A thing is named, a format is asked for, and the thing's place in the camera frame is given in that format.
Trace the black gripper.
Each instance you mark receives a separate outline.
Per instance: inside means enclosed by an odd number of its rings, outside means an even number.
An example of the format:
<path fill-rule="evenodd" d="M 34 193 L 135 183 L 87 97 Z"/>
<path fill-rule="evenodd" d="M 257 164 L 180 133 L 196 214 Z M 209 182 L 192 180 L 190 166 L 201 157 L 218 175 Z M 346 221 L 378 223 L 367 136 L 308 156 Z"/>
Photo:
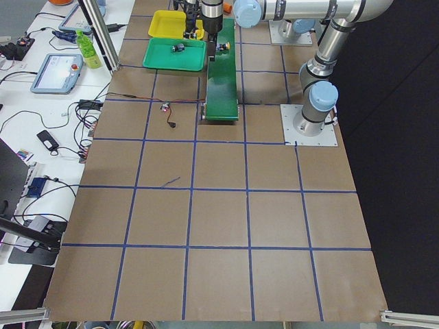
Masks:
<path fill-rule="evenodd" d="M 217 33 L 221 31 L 223 23 L 223 1 L 201 0 L 200 7 L 204 29 L 209 33 L 207 56 L 209 61 L 213 62 L 217 47 Z"/>
<path fill-rule="evenodd" d="M 174 10 L 180 8 L 185 13 L 185 31 L 183 34 L 196 34 L 196 21 L 199 16 L 200 2 L 198 0 L 173 0 Z"/>

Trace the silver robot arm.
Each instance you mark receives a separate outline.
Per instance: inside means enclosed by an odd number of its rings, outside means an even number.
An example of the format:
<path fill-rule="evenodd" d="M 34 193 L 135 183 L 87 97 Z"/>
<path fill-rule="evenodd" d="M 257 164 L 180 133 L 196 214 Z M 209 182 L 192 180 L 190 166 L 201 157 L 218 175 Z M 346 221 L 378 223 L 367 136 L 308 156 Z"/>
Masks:
<path fill-rule="evenodd" d="M 302 110 L 294 117 L 294 129 L 303 136 L 319 135 L 327 115 L 334 109 L 339 93 L 329 82 L 337 57 L 357 23 L 370 21 L 383 14 L 391 1 L 234 1 L 235 22 L 251 28 L 261 21 L 283 40 L 298 39 L 308 34 L 317 21 L 326 21 L 314 57 L 299 70 L 304 94 Z"/>
<path fill-rule="evenodd" d="M 293 19 L 287 16 L 288 1 L 234 1 L 232 5 L 224 1 L 174 1 L 175 10 L 185 13 L 185 38 L 193 38 L 198 29 L 196 21 L 202 21 L 203 28 L 212 40 L 223 28 L 224 13 L 233 13 L 241 27 L 251 28 L 259 21 L 285 21 L 292 24 L 297 34 L 304 34 L 314 28 L 311 17 Z"/>

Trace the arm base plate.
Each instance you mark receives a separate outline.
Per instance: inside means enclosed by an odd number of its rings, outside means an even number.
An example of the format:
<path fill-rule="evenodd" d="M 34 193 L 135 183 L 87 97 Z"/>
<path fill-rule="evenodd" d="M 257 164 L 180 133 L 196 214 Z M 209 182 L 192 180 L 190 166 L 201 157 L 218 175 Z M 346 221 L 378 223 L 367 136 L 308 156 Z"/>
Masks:
<path fill-rule="evenodd" d="M 331 115 L 321 123 L 311 123 L 302 116 L 302 105 L 281 104 L 284 143 L 291 146 L 337 147 Z"/>
<path fill-rule="evenodd" d="M 310 47 L 313 42 L 311 33 L 299 33 L 294 30 L 293 21 L 269 21 L 270 38 L 273 45 L 292 45 Z"/>

